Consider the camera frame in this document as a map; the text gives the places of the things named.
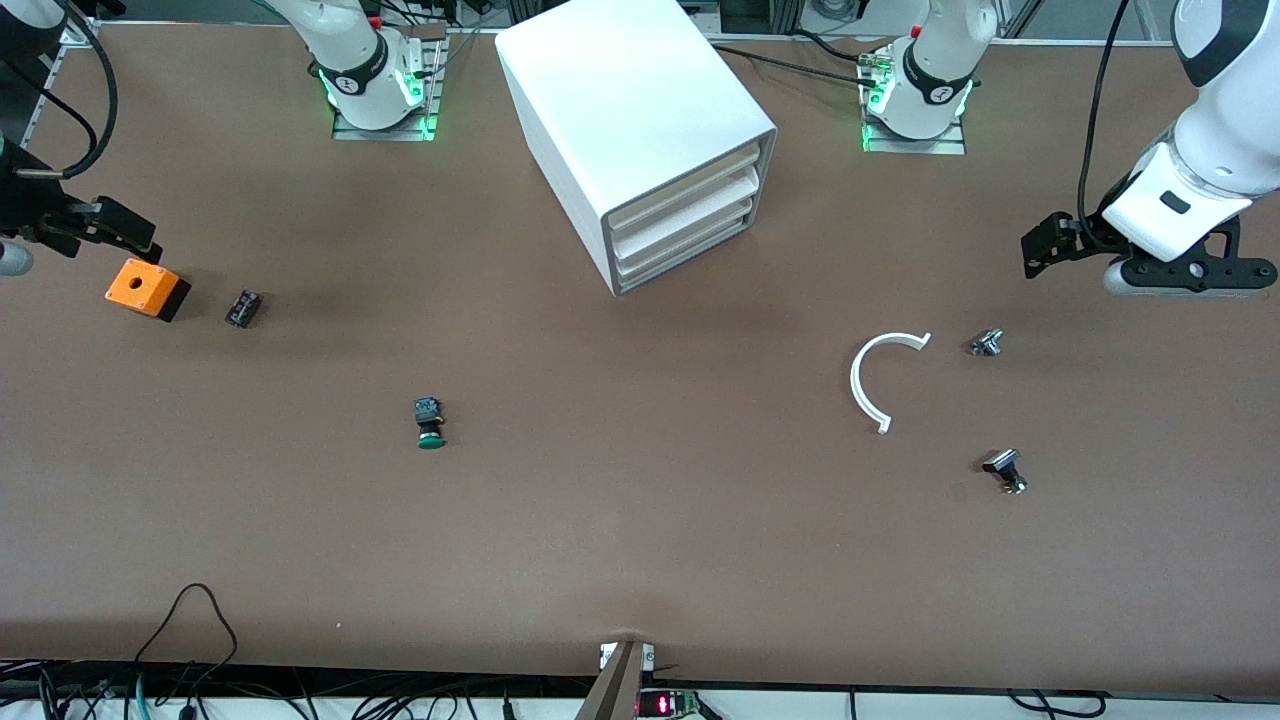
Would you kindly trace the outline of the black and silver switch part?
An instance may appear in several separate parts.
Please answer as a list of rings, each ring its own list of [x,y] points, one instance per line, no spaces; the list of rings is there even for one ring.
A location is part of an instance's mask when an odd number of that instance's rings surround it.
[[[980,469],[1001,480],[1004,493],[1020,495],[1027,491],[1028,482],[1016,468],[1019,457],[1020,452],[1016,448],[1006,448],[984,459]]]

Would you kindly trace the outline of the device with red display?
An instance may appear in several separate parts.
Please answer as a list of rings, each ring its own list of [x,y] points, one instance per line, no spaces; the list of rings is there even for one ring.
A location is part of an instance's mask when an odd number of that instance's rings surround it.
[[[643,689],[635,702],[636,720],[684,720],[700,715],[700,700],[694,691]]]

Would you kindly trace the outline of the aluminium frame rail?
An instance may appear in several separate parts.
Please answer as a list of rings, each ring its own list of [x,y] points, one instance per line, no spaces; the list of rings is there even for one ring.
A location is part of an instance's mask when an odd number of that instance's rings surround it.
[[[29,26],[0,12],[0,135],[18,147],[29,147],[38,120],[54,110],[79,127],[84,154],[99,143],[93,124],[54,92],[68,38],[87,44],[65,15]]]

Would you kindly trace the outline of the orange button enclosure box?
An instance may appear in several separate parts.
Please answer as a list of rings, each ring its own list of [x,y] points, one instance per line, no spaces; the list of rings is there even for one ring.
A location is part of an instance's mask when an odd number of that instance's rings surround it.
[[[104,297],[118,307],[172,323],[191,292],[191,283],[177,273],[138,259],[128,259]]]

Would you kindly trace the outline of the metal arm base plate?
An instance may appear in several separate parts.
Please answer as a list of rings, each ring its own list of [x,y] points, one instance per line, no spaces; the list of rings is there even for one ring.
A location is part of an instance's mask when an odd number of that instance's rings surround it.
[[[387,41],[387,63],[366,85],[358,102],[352,104],[352,97],[323,79],[333,110],[332,137],[430,142],[435,138],[442,109],[451,38],[445,35],[421,38],[392,27],[378,33]]]
[[[964,102],[957,106],[957,114],[954,113],[950,118],[947,129],[934,138],[908,138],[897,135],[872,111],[874,101],[882,101],[886,91],[892,88],[890,61],[890,45],[864,53],[859,60],[858,78],[876,82],[874,88],[859,90],[861,150],[864,152],[964,155],[966,151],[963,123]]]

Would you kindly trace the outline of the white drawer cabinet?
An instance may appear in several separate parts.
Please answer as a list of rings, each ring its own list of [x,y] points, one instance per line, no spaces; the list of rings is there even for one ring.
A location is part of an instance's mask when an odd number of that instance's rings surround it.
[[[678,0],[568,0],[500,31],[495,51],[527,147],[614,296],[658,275],[620,290],[608,217],[762,142],[748,224],[696,256],[753,225],[777,129]]]

